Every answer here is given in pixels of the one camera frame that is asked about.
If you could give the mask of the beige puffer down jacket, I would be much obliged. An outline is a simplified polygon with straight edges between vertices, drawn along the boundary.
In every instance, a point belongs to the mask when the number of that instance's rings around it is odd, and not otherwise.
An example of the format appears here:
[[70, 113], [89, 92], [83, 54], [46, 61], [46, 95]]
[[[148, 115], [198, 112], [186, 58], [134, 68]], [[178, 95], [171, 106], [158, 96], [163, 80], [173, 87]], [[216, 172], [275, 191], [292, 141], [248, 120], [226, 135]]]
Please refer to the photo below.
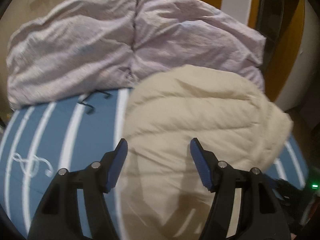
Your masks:
[[198, 239], [214, 194], [190, 153], [197, 138], [233, 168], [267, 170], [292, 131], [291, 118], [238, 74], [185, 65], [130, 92], [118, 180], [122, 239]]

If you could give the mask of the lilac floral duvet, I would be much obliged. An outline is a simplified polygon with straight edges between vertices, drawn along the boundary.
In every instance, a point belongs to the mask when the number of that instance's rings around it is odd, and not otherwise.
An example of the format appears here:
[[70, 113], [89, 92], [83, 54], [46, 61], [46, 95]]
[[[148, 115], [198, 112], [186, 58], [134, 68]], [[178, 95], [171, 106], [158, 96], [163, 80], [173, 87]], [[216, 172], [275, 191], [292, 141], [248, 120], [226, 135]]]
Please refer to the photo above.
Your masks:
[[65, 0], [21, 25], [7, 47], [12, 109], [129, 88], [185, 64], [265, 89], [266, 39], [200, 0]]

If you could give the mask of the blue white striped bed sheet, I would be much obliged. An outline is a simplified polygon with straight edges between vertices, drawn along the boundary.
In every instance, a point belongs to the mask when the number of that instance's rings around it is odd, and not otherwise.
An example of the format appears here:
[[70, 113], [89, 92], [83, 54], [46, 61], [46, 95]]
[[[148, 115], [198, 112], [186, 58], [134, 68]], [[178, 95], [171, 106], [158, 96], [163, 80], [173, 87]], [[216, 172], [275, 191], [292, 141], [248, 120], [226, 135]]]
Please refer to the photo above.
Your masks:
[[[123, 128], [129, 89], [96, 92], [17, 110], [1, 140], [1, 219], [27, 239], [30, 221], [61, 167], [83, 169], [115, 148]], [[267, 170], [298, 189], [309, 169], [295, 138], [285, 142]], [[13, 239], [4, 236], [1, 239]]]

